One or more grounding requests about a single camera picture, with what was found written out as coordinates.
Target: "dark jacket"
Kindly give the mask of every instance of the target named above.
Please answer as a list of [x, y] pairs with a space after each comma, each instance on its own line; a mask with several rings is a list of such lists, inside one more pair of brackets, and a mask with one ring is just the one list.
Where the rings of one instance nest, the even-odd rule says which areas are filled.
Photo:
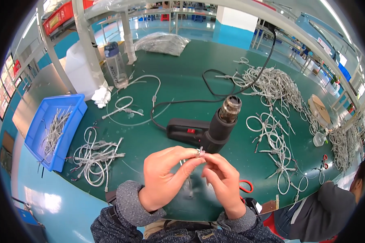
[[353, 193], [326, 182], [306, 199], [288, 238], [301, 242], [330, 239], [345, 227], [355, 207]]
[[142, 233], [136, 227], [146, 226], [166, 215], [161, 208], [151, 214], [141, 205], [138, 192], [141, 186], [137, 182], [127, 181], [116, 190], [117, 221], [110, 216], [109, 209], [103, 208], [100, 215], [91, 225], [91, 232], [96, 243], [185, 243], [185, 242], [217, 242], [217, 243], [283, 243], [269, 228], [264, 227], [261, 220], [249, 209], [246, 214], [234, 220], [227, 218], [222, 212], [218, 224], [223, 230], [204, 229], [187, 230], [192, 222], [171, 224], [167, 230], [160, 230], [143, 240]]

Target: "heat gun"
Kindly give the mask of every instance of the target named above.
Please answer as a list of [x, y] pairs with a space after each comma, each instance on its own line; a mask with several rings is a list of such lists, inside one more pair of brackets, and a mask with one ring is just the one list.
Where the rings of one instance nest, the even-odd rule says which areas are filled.
[[166, 127], [166, 134], [170, 139], [203, 146], [207, 153], [218, 153], [230, 139], [241, 106], [242, 101], [237, 96], [228, 96], [210, 122], [172, 118]]

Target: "red crate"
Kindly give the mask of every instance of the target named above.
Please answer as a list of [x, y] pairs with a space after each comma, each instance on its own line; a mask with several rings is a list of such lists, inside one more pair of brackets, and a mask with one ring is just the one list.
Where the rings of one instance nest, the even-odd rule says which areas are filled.
[[[84, 9], [93, 5], [93, 0], [83, 0]], [[73, 17], [72, 2], [64, 3], [47, 20], [43, 22], [43, 27], [47, 35], [51, 34], [58, 26]]]

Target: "teal floor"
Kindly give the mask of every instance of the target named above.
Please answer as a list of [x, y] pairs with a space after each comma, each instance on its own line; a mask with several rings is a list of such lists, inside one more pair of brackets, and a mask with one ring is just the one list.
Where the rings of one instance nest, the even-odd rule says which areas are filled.
[[[200, 28], [200, 30], [181, 29], [179, 30], [181, 36], [202, 41], [212, 40], [213, 32], [210, 30], [214, 29], [214, 22], [198, 23], [183, 20], [182, 23], [185, 27]], [[167, 32], [169, 27], [168, 22], [160, 22], [159, 20], [152, 22], [131, 21], [130, 25], [133, 38], [141, 38], [156, 31]], [[106, 26], [105, 31], [108, 41], [122, 40], [122, 33], [117, 32], [116, 23]], [[98, 44], [103, 43], [101, 31], [97, 32], [95, 37]], [[263, 45], [258, 50], [252, 51], [260, 52], [262, 55], [268, 53]], [[295, 69], [297, 68], [297, 66], [290, 63], [286, 55], [274, 52], [272, 58]], [[312, 80], [320, 85], [325, 85], [325, 81], [322, 79], [315, 78]], [[41, 170], [37, 173], [38, 163], [36, 159], [23, 144], [23, 138], [17, 136], [12, 170], [13, 196], [31, 204], [34, 216], [46, 226], [47, 238], [50, 243], [93, 242], [89, 227], [99, 215], [100, 210], [107, 207], [107, 204], [74, 187], [54, 172], [45, 170], [44, 176], [41, 178]], [[341, 179], [339, 185], [347, 188], [350, 185], [349, 182], [351, 182], [352, 176], [353, 174], [350, 172], [348, 175], [342, 175], [338, 178]]]

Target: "black power cord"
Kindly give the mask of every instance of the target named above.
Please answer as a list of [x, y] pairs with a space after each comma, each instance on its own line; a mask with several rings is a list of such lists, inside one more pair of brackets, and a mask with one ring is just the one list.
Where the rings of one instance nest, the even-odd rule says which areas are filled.
[[262, 74], [263, 70], [265, 69], [266, 65], [268, 64], [268, 61], [269, 61], [269, 59], [270, 59], [270, 57], [271, 57], [271, 55], [272, 55], [272, 53], [273, 53], [274, 44], [275, 44], [275, 42], [276, 42], [276, 32], [274, 31], [275, 26], [274, 26], [274, 25], [272, 25], [272, 24], [269, 24], [269, 28], [268, 28], [268, 29], [269, 29], [269, 30], [273, 33], [273, 35], [274, 35], [274, 38], [273, 38], [273, 44], [272, 44], [272, 49], [271, 49], [271, 52], [270, 52], [270, 53], [269, 53], [269, 55], [268, 55], [268, 58], [266, 59], [265, 63], [263, 64], [263, 66], [262, 66], [262, 69], [261, 69], [260, 73], [257, 75], [257, 77], [255, 78], [255, 80], [254, 80], [251, 84], [249, 84], [248, 86], [244, 87], [244, 88], [243, 88], [243, 89], [241, 89], [240, 91], [238, 91], [238, 92], [235, 92], [235, 93], [234, 93], [235, 84], [234, 84], [234, 82], [232, 82], [232, 83], [233, 83], [233, 88], [232, 88], [232, 90], [231, 90], [231, 92], [230, 92], [229, 94], [227, 94], [227, 95], [224, 95], [224, 94], [215, 94], [215, 93], [214, 93], [214, 91], [213, 91], [213, 90], [211, 89], [211, 87], [209, 86], [208, 81], [207, 81], [207, 80], [206, 80], [206, 78], [205, 78], [205, 73], [207, 73], [207, 72], [209, 72], [209, 71], [212, 71], [212, 72], [216, 72], [216, 73], [219, 73], [219, 74], [222, 74], [222, 75], [226, 75], [226, 74], [225, 74], [224, 72], [219, 71], [219, 70], [216, 70], [216, 69], [209, 69], [209, 70], [206, 70], [206, 71], [204, 71], [204, 72], [203, 72], [203, 75], [202, 75], [203, 80], [204, 80], [204, 82], [205, 82], [205, 85], [207, 85], [208, 90], [211, 92], [211, 94], [213, 94], [214, 96], [221, 96], [221, 98], [220, 98], [219, 100], [179, 100], [179, 101], [166, 101], [166, 102], [160, 102], [160, 103], [156, 104], [156, 105], [155, 105], [155, 106], [151, 109], [151, 111], [150, 111], [150, 119], [151, 119], [151, 121], [152, 121], [154, 124], [156, 124], [156, 126], [157, 126], [157, 127], [161, 128], [161, 129], [163, 129], [163, 130], [166, 130], [166, 127], [164, 127], [163, 125], [161, 125], [161, 124], [157, 123], [157, 122], [154, 120], [154, 118], [153, 118], [153, 111], [154, 111], [154, 109], [155, 109], [156, 107], [158, 107], [159, 105], [162, 105], [162, 104], [187, 103], [187, 102], [219, 102], [219, 101], [223, 101], [223, 100], [224, 100], [224, 98], [225, 98], [225, 97], [227, 97], [227, 96], [229, 96], [229, 95], [237, 95], [237, 94], [239, 94], [239, 93], [241, 93], [241, 92], [243, 92], [243, 91], [247, 90], [247, 89], [248, 89], [248, 88], [250, 88], [252, 85], [254, 85], [254, 84], [255, 84], [255, 82], [257, 82], [258, 78], [261, 76], [261, 74]]

